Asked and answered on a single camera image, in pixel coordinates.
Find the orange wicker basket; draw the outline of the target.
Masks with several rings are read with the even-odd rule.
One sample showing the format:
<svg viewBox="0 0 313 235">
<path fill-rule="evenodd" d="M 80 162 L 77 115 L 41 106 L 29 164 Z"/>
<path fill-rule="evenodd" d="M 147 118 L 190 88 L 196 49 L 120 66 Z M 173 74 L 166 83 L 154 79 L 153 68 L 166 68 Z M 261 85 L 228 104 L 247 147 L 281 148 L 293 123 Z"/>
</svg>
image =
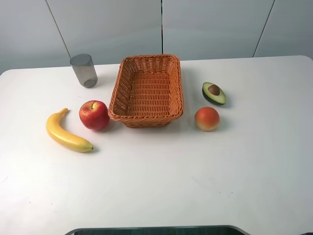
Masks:
<svg viewBox="0 0 313 235">
<path fill-rule="evenodd" d="M 108 115 L 130 128 L 162 127 L 184 112 L 180 60 L 171 54 L 122 60 Z"/>
</svg>

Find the yellow banana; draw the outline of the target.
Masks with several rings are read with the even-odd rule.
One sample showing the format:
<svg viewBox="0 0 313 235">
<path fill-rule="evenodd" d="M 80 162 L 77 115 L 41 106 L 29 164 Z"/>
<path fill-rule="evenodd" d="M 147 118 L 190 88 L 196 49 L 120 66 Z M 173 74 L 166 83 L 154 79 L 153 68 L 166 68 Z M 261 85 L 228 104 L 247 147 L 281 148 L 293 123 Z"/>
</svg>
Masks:
<svg viewBox="0 0 313 235">
<path fill-rule="evenodd" d="M 63 108 L 57 113 L 51 114 L 46 121 L 46 131 L 48 135 L 58 144 L 76 152 L 89 152 L 93 150 L 93 145 L 86 139 L 74 135 L 61 126 L 61 121 L 68 112 L 68 108 Z"/>
</svg>

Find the red apple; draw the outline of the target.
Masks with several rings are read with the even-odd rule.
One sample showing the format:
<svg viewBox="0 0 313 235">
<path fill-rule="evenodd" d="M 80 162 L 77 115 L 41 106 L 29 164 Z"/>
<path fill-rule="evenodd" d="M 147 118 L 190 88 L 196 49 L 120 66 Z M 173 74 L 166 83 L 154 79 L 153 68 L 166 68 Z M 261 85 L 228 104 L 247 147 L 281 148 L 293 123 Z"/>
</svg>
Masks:
<svg viewBox="0 0 313 235">
<path fill-rule="evenodd" d="M 110 121 L 107 106 L 99 100 L 84 103 L 79 110 L 79 118 L 86 128 L 93 131 L 102 130 Z"/>
</svg>

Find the grey translucent plastic cup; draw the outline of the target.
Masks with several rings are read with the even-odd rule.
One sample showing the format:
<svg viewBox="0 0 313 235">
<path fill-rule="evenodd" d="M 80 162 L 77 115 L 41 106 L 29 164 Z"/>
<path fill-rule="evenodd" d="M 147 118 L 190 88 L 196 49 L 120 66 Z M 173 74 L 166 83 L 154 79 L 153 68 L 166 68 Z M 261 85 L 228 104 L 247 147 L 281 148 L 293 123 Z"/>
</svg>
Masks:
<svg viewBox="0 0 313 235">
<path fill-rule="evenodd" d="M 70 59 L 71 67 L 79 81 L 85 88 L 96 85 L 98 77 L 94 68 L 92 57 L 89 54 L 78 54 Z"/>
</svg>

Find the orange red peach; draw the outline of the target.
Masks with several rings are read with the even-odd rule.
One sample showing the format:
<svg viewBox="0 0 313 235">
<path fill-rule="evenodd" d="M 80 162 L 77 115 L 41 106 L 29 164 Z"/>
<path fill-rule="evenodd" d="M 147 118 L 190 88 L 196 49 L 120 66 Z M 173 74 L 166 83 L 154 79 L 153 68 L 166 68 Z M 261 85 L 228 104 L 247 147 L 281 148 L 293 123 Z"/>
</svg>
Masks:
<svg viewBox="0 0 313 235">
<path fill-rule="evenodd" d="M 202 131 L 211 132 L 219 127 L 220 116 L 214 108 L 202 107 L 195 113 L 195 124 Z"/>
</svg>

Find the halved avocado with pit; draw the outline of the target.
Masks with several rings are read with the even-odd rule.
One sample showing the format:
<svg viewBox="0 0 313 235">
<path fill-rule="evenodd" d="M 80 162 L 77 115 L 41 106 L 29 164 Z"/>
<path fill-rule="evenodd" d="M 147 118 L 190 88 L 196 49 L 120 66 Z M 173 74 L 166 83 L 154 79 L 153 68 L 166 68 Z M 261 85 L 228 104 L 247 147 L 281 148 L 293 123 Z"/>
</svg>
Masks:
<svg viewBox="0 0 313 235">
<path fill-rule="evenodd" d="M 216 105 L 225 105 L 226 104 L 226 96 L 221 88 L 219 88 L 216 84 L 210 82 L 204 82 L 202 85 L 202 95 L 203 97 Z"/>
</svg>

